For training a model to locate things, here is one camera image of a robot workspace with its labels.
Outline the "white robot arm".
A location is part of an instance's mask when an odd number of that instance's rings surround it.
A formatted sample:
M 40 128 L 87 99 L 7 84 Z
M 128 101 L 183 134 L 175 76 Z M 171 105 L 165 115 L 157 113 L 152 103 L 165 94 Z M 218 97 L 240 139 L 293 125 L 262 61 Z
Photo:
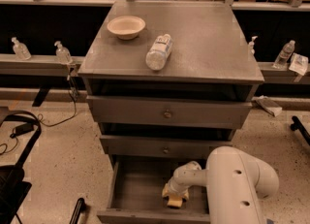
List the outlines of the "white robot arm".
M 206 189 L 210 224 L 267 224 L 260 200 L 276 194 L 279 177 L 265 161 L 221 146 L 209 154 L 204 167 L 190 161 L 175 169 L 162 196 L 170 208 L 181 208 L 192 186 Z

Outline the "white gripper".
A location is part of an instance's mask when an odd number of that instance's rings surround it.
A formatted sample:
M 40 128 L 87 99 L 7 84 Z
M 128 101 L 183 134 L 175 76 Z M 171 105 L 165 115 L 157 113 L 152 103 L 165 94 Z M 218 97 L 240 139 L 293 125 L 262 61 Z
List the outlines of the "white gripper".
M 170 196 L 170 193 L 182 196 L 185 201 L 189 200 L 189 184 L 187 182 L 188 178 L 185 174 L 174 174 L 168 184 L 165 184 L 162 190 L 162 198 L 166 199 Z

